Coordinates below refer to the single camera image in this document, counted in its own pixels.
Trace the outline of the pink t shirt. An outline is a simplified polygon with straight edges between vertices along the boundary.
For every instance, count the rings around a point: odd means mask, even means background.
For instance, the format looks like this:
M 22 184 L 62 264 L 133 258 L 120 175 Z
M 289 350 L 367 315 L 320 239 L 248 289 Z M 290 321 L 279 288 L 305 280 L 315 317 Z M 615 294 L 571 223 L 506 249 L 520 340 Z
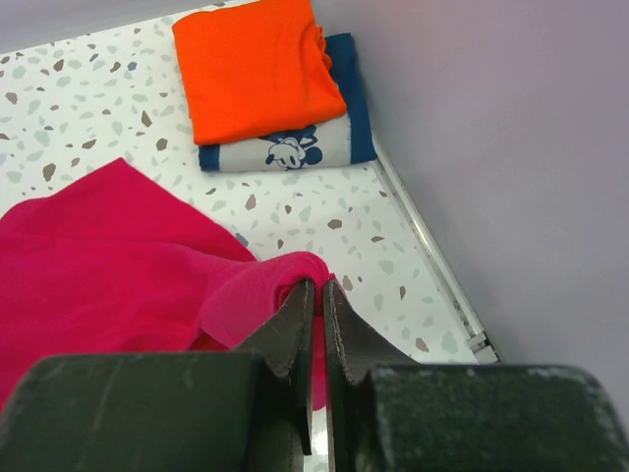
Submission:
M 1 219 L 1 395 L 47 356 L 232 349 L 331 277 L 309 252 L 258 261 L 117 159 Z

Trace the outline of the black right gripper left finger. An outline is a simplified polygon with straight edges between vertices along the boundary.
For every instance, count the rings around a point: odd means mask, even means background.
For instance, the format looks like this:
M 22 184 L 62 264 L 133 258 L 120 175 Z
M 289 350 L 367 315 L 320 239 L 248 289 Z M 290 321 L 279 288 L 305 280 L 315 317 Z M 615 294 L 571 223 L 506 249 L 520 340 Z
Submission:
M 224 352 L 48 357 L 1 416 L 5 471 L 300 471 L 315 288 Z

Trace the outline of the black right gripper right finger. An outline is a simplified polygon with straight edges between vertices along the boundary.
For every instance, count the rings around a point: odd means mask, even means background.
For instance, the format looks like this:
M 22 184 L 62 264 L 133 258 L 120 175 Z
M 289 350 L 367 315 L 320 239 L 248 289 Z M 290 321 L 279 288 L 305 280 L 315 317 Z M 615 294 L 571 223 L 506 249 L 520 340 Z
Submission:
M 333 471 L 624 471 L 628 439 L 600 383 L 551 365 L 421 364 L 323 291 Z

